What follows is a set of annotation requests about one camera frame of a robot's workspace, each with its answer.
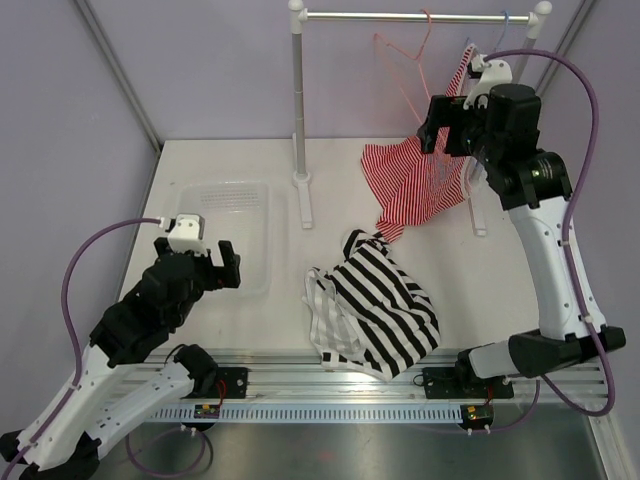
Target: red and white striped shirt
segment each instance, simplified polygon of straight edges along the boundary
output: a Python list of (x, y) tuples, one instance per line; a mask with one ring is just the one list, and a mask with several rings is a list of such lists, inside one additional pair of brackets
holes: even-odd
[[(475, 53), (469, 45), (445, 95), (461, 95), (467, 64)], [(406, 225), (421, 225), (468, 196), (467, 159), (445, 155), (448, 128), (440, 130), (435, 151), (425, 155), (413, 136), (399, 145), (366, 145), (362, 170), (383, 208), (376, 228), (388, 242), (397, 240)]]

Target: white table surface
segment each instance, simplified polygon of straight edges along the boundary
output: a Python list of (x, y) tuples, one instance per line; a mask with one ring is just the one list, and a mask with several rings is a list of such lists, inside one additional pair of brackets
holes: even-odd
[[(304, 273), (340, 261), (340, 242), (353, 228), (373, 232), (381, 208), (360, 167), (366, 143), (398, 139), (307, 141), (314, 228), (302, 230), (297, 190), (291, 182), (292, 142), (282, 140), (174, 140), (165, 144), (145, 216), (174, 215), (178, 195), (193, 183), (261, 180), (270, 188), (271, 283), (259, 297), (225, 291), (205, 294), (187, 322), (163, 347), (198, 343), (237, 353), (315, 352), (311, 315), (301, 301)], [(431, 296), (444, 348), (467, 348), (508, 338), (538, 324), (533, 282), (515, 228), (488, 188), (478, 194), (489, 234), (473, 235), (467, 203), (425, 225), (408, 227), (392, 256)], [(137, 236), (123, 292), (155, 260), (159, 229)], [(218, 238), (206, 238), (211, 249)]]

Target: horizontal rod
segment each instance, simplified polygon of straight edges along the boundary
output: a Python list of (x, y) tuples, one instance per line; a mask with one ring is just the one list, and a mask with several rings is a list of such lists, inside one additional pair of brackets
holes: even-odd
[[(360, 20), (369, 22), (415, 22), (425, 23), (427, 16), (424, 13), (358, 13), (358, 12), (314, 12), (303, 11), (301, 21), (306, 20)], [(504, 15), (442, 15), (432, 14), (433, 23), (468, 23), (468, 24), (503, 24)], [(529, 15), (509, 16), (510, 25), (528, 25)]]

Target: clear plastic tray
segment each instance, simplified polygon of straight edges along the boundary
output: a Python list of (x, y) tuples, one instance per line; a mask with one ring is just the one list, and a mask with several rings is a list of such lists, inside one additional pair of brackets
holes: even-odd
[(204, 239), (216, 265), (217, 243), (230, 240), (240, 255), (241, 285), (216, 295), (252, 296), (269, 289), (269, 187), (264, 182), (219, 182), (188, 185), (180, 193), (179, 213), (205, 219)]

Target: cable clip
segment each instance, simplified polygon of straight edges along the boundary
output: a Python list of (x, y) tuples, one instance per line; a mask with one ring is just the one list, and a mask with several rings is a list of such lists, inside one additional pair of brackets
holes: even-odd
[(165, 232), (169, 230), (169, 226), (171, 225), (171, 219), (167, 217), (156, 217), (157, 220), (160, 220), (160, 224), (158, 228), (164, 230)]

